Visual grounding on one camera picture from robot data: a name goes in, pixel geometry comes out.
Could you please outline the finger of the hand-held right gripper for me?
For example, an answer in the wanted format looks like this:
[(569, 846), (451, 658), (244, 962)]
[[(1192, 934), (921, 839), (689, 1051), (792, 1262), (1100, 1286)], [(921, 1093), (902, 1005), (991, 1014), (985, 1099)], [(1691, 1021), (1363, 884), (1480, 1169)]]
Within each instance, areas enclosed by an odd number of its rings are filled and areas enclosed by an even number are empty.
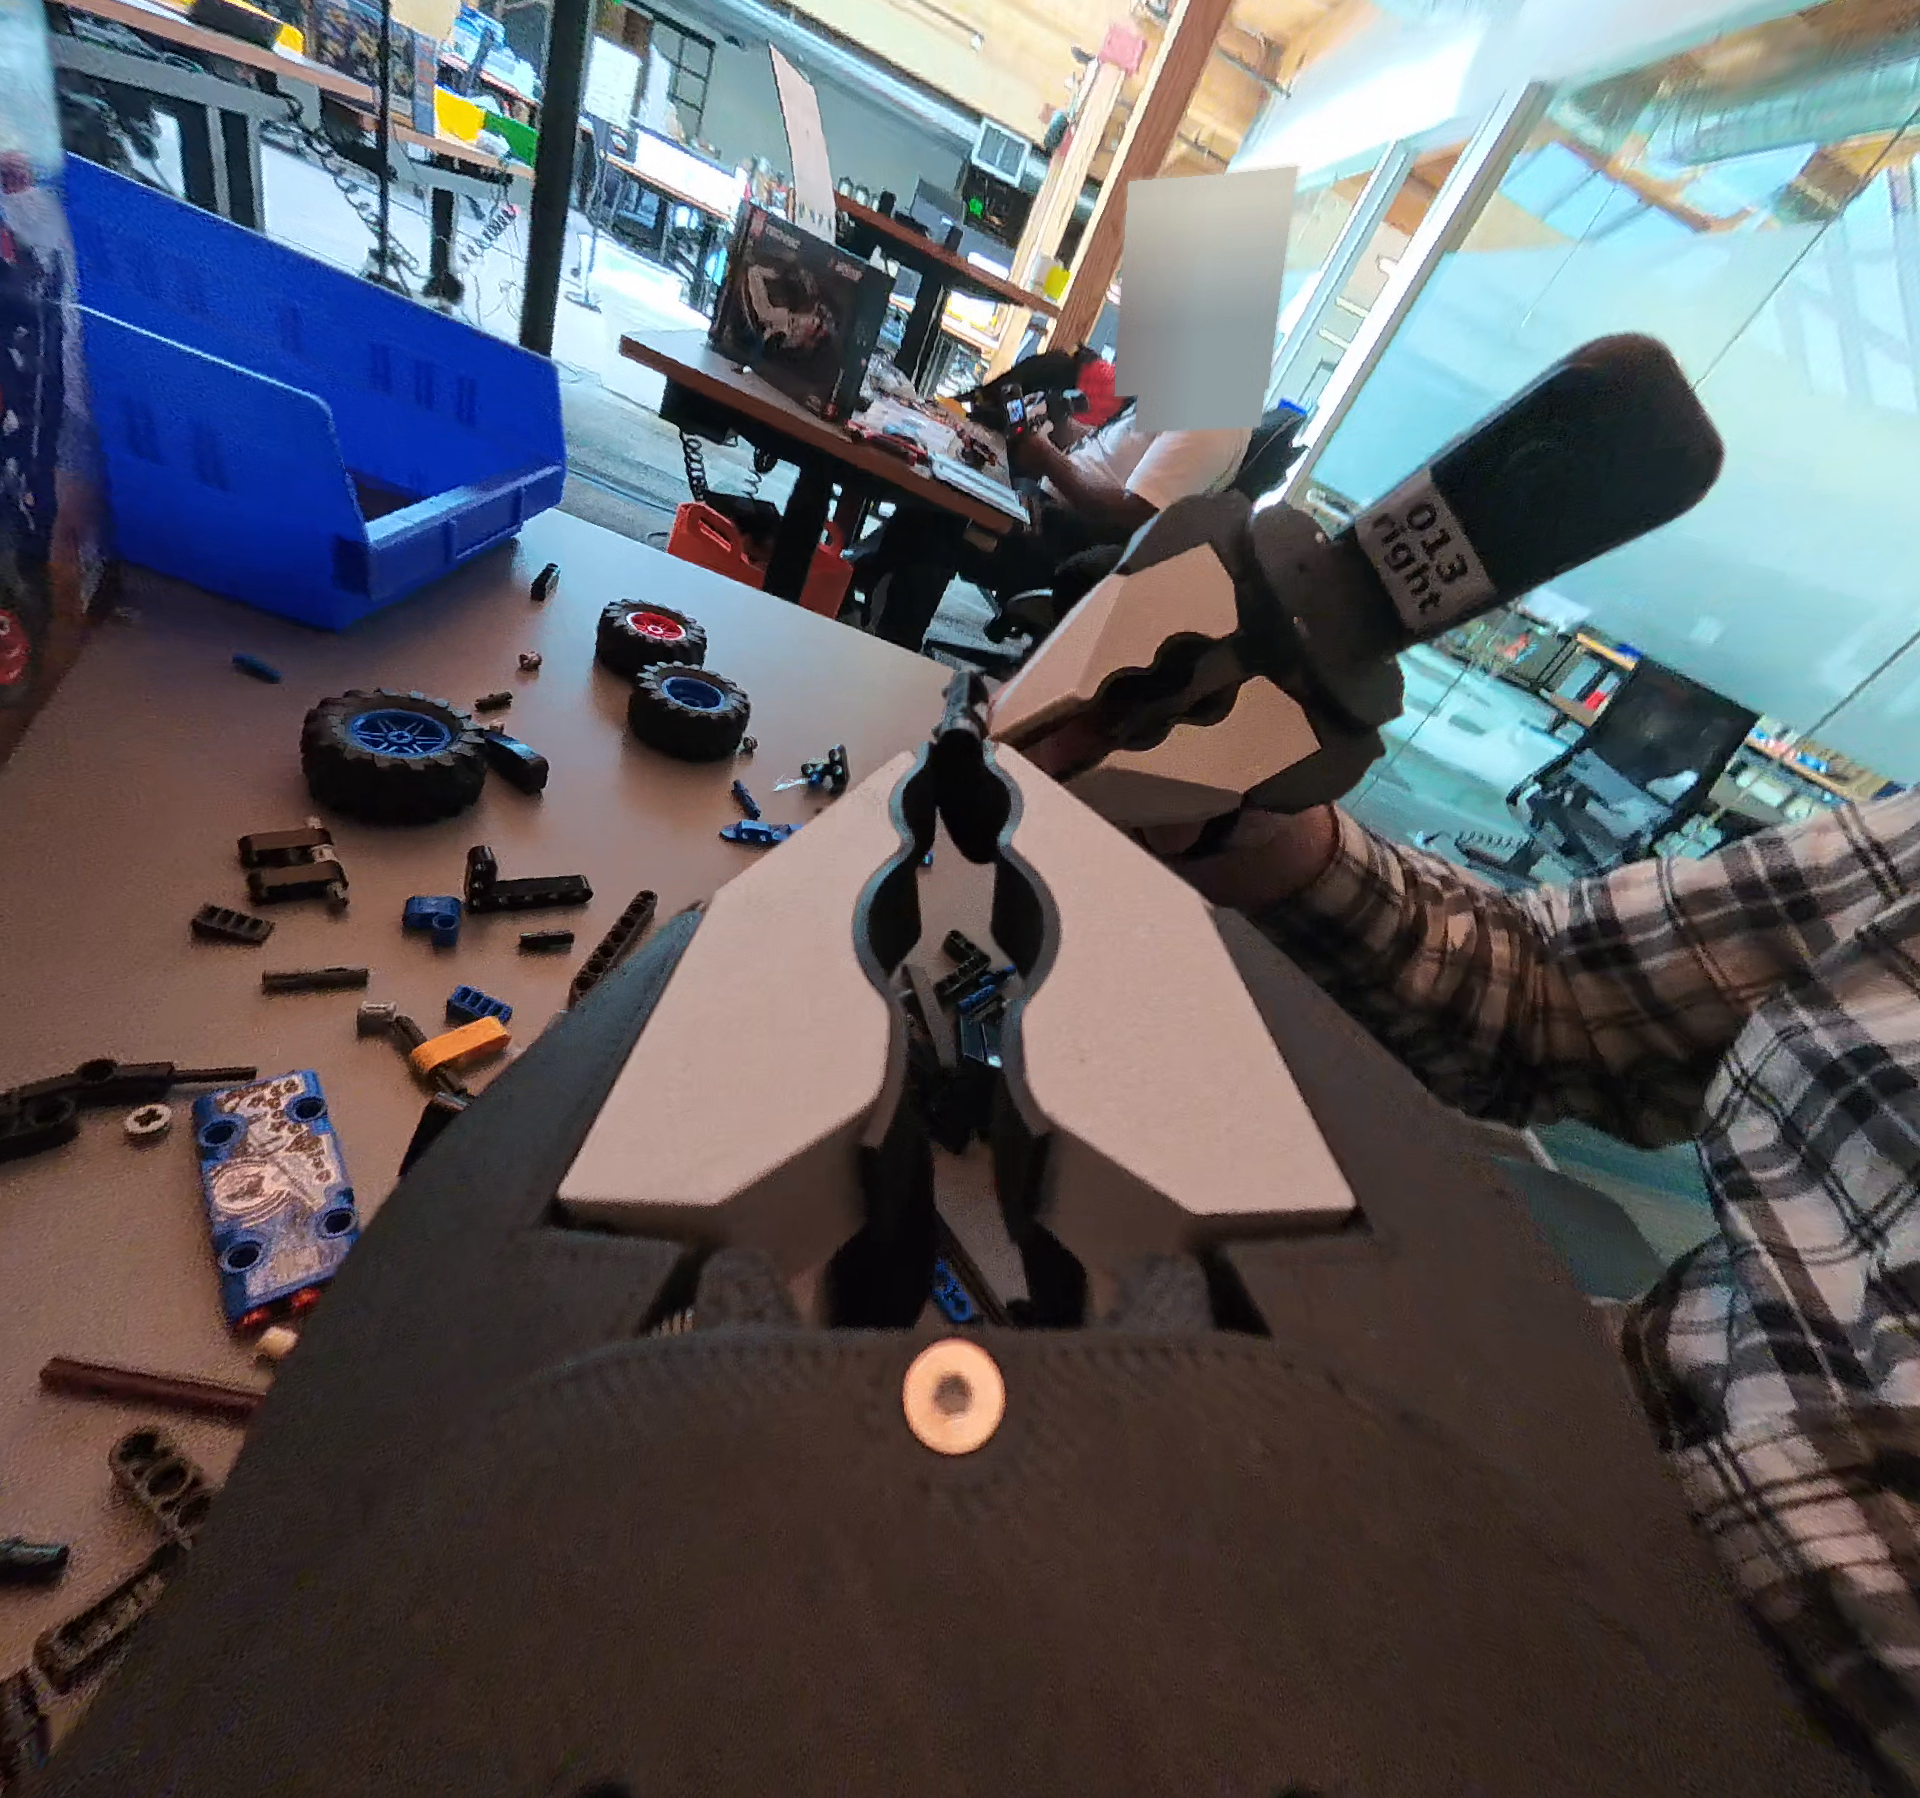
[(1181, 669), (1241, 630), (1239, 575), (1255, 503), (1204, 495), (1166, 507), (1119, 563), (1053, 626), (991, 704), (991, 733), (1027, 748), (1109, 709), (1166, 697)]
[(1204, 827), (1321, 758), (1309, 709), (1224, 661), (1109, 674), (1065, 686), (1047, 709), (1053, 778), (1119, 830)]

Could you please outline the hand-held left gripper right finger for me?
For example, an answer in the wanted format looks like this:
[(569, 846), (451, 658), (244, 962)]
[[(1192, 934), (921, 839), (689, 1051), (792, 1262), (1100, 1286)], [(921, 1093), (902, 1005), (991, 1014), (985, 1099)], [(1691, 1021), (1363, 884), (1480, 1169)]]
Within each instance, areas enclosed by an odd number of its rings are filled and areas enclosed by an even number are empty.
[(1359, 1191), (1211, 906), (1061, 784), (978, 741), (1000, 1025), (995, 1199), (1027, 1316), (1090, 1325), (1119, 1278), (1343, 1231)]

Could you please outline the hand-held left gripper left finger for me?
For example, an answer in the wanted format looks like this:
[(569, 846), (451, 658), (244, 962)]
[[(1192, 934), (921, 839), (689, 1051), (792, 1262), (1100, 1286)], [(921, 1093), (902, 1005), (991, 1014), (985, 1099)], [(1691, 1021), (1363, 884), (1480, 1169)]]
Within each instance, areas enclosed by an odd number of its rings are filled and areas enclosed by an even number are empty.
[(569, 1221), (757, 1254), (832, 1325), (921, 1325), (937, 1210), (899, 967), (932, 758), (893, 758), (707, 901), (560, 1182)]

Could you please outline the pile of toy building pieces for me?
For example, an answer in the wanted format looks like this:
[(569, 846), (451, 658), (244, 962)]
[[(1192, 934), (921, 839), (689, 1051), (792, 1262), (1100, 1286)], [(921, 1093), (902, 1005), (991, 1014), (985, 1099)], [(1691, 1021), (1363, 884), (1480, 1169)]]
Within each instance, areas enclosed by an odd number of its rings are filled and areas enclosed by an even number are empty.
[[(616, 596), (681, 612), (702, 669), (749, 694), (740, 756), (681, 762), (625, 728), (629, 679), (595, 661)], [(318, 1072), (365, 1218), (399, 1182), (426, 1089), (357, 1008), (391, 1005), (428, 1041), (453, 986), (509, 1005), (481, 1093), (567, 1010), (588, 957), (637, 889), (657, 920), (767, 850), (742, 817), (805, 823), (781, 791), (842, 748), (852, 778), (917, 748), (948, 669), (873, 636), (669, 563), (567, 513), (379, 619), (321, 636), (128, 571), (120, 606), (4, 758), (4, 1093), (83, 1063)], [(428, 827), (369, 827), (315, 803), (301, 720), (345, 690), (416, 690), (546, 758), (542, 791), (491, 776)], [(229, 1334), (201, 1204), (189, 1099), (162, 1134), (128, 1103), (82, 1106), (73, 1134), (4, 1160), (4, 1538), (64, 1547), (57, 1581), (4, 1586), (4, 1675), (156, 1547), (108, 1475), (108, 1443), (156, 1422), (220, 1482), (240, 1430), (154, 1406), (62, 1396), (51, 1357), (231, 1387), (273, 1379)]]

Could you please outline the person's right forearm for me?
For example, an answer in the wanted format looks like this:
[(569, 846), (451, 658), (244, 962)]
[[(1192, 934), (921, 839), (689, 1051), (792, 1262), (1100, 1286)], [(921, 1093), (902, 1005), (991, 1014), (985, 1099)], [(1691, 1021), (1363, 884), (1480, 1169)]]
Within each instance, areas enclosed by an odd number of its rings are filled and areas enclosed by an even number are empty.
[(1813, 1001), (1915, 898), (1915, 791), (1530, 893), (1328, 815), (1321, 869), (1239, 906), (1422, 1089), (1485, 1124), (1587, 1124), (1636, 1149), (1707, 1124), (1773, 1001)]

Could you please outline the grey desk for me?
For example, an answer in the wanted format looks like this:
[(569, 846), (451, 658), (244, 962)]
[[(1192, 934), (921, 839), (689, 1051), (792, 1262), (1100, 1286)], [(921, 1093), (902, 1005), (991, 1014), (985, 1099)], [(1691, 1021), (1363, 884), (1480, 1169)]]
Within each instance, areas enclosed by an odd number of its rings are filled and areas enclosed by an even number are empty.
[[(575, 517), (537, 517), (350, 636), (144, 575), (4, 767), (4, 1084), (83, 1057), (318, 1066), (363, 1204), (342, 1279), (237, 1449), (197, 1549), (83, 1716), (16, 1794), (1067, 1794), (1065, 1721), (966, 1575), (985, 1506), (923, 1531), (956, 1465), (899, 1426), (921, 1337), (730, 1325), (656, 1337), (693, 1291), (771, 1289), (736, 1239), (560, 1210), (662, 977), (563, 1010), (516, 920), (436, 958), (399, 933), (469, 841), (582, 869), (600, 938), (629, 889), (709, 898), (730, 767), (633, 748), (595, 606), (681, 601), (749, 690), (759, 758), (917, 758), (951, 674)], [(325, 690), (516, 707), (542, 797), (451, 823), (325, 815), (350, 914), (273, 948), (192, 943), (240, 901), (237, 836), (311, 809)]]

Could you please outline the orange toy brick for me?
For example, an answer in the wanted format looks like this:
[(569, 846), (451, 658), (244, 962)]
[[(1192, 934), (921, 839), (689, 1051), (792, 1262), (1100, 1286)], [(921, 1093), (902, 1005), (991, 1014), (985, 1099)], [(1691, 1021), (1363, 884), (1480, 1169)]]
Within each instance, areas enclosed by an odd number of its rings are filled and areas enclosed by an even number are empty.
[(509, 1026), (499, 1014), (477, 1014), (469, 1025), (445, 1026), (416, 1049), (408, 1049), (407, 1063), (421, 1084), (456, 1080), (464, 1066), (491, 1063), (505, 1057)]

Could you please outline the black office chair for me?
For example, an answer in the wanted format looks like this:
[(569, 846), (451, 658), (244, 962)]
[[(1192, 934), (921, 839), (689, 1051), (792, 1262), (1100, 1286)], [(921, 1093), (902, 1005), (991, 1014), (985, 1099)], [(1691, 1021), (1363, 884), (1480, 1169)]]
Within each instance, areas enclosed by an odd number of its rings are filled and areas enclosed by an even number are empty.
[(1603, 873), (1647, 858), (1709, 797), (1755, 723), (1755, 707), (1643, 658), (1595, 728), (1514, 786), (1525, 836), (1506, 869), (1554, 858)]

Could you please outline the black toy wheel blue rim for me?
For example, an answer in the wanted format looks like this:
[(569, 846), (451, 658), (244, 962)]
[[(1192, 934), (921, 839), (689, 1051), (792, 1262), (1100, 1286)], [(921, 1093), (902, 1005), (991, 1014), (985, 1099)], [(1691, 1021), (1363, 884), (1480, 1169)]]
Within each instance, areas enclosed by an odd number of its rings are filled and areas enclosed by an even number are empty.
[(469, 715), (416, 690), (345, 690), (301, 720), (301, 776), (334, 815), (428, 827), (481, 797), (491, 762)]
[(723, 762), (747, 740), (749, 694), (702, 667), (656, 661), (629, 686), (625, 728), (656, 756)]

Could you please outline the red container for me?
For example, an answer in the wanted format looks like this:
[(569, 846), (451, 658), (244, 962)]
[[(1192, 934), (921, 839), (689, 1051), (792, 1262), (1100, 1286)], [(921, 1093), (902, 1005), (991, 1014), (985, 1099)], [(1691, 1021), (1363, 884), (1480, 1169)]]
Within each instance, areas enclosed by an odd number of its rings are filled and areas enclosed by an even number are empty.
[[(747, 496), (747, 495), (686, 496), (673, 510), (667, 552), (680, 563), (716, 571), (740, 586), (765, 586), (781, 517), (783, 510), (771, 507), (767, 496)], [(805, 583), (805, 596), (798, 596), (805, 612), (841, 619), (852, 588), (852, 563), (842, 557), (842, 546), (849, 546), (842, 528), (829, 523)]]

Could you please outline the black toy wheel red rim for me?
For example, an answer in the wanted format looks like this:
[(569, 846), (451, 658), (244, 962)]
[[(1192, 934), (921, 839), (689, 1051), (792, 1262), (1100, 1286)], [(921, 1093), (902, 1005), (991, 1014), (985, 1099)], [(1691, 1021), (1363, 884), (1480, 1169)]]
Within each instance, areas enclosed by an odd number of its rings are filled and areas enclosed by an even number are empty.
[(616, 679), (637, 679), (648, 667), (702, 667), (707, 630), (700, 619), (637, 601), (616, 596), (600, 612), (595, 624), (595, 661)]

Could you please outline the dark cardboard box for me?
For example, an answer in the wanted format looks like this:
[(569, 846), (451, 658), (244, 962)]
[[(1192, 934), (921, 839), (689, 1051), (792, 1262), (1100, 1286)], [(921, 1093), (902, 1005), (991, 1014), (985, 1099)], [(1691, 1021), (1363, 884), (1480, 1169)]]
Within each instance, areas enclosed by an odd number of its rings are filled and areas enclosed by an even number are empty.
[(893, 277), (742, 206), (707, 346), (823, 422), (849, 422), (881, 346)]

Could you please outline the blue printed toy panel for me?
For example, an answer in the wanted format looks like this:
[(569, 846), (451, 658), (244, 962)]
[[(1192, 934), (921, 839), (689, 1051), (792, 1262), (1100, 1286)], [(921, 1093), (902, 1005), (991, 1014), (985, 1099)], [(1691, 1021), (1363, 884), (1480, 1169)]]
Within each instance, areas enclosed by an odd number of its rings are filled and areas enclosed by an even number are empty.
[(189, 1118), (229, 1334), (306, 1312), (363, 1231), (318, 1072), (207, 1093)]

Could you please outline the wooden table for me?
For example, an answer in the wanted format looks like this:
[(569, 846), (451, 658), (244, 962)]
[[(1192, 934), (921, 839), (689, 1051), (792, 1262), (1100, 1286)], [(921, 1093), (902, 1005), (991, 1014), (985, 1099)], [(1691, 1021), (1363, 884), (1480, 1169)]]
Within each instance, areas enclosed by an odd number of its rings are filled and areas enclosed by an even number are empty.
[(798, 601), (823, 525), (835, 523), (852, 546), (873, 507), (895, 510), (881, 571), (932, 567), (985, 588), (1010, 586), (991, 552), (1027, 528), (1027, 513), (1000, 475), (1005, 451), (939, 417), (912, 382), (882, 389), (866, 365), (857, 412), (823, 422), (716, 353), (707, 329), (621, 339), (618, 353), (662, 382), (657, 412), (681, 433), (689, 496), (709, 495), (707, 445), (742, 443), (757, 467), (795, 468), (765, 593)]

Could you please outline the black pole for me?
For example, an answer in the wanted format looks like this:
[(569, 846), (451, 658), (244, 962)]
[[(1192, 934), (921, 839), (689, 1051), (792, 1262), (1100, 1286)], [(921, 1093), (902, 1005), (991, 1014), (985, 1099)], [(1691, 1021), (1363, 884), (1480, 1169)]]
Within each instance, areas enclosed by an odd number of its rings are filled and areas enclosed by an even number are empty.
[(575, 189), (578, 106), (588, 84), (595, 0), (551, 0), (546, 75), (527, 212), (520, 346), (553, 353), (567, 209)]

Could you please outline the blue storage bin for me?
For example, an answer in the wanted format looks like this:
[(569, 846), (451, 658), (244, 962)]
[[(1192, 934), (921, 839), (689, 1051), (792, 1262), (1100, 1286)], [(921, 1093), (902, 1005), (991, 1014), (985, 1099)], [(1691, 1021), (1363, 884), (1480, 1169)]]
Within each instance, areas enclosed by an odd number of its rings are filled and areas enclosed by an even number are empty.
[(560, 507), (542, 353), (82, 156), (64, 212), (126, 563), (336, 636)]

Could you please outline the toy truck cardboard box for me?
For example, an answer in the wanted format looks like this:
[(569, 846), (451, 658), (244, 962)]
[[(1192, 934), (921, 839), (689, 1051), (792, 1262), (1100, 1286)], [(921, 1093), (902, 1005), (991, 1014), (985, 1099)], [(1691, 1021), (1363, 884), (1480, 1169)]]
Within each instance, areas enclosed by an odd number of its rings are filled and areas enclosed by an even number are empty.
[(120, 596), (41, 0), (0, 0), (0, 750)]

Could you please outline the wooden post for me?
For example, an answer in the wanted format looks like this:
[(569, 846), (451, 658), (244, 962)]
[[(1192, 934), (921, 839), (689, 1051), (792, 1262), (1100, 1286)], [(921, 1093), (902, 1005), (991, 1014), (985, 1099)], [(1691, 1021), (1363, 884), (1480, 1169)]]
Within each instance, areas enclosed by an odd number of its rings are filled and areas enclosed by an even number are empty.
[(1081, 237), (1061, 312), (1047, 325), (1047, 350), (1074, 350), (1090, 342), (1119, 266), (1128, 183), (1162, 177), (1181, 118), (1189, 112), (1192, 90), (1204, 75), (1215, 32), (1227, 21), (1233, 6), (1239, 0), (1172, 6), (1166, 42), (1131, 106), (1128, 127), (1119, 131), (1116, 162), (1100, 180), (1100, 197)]

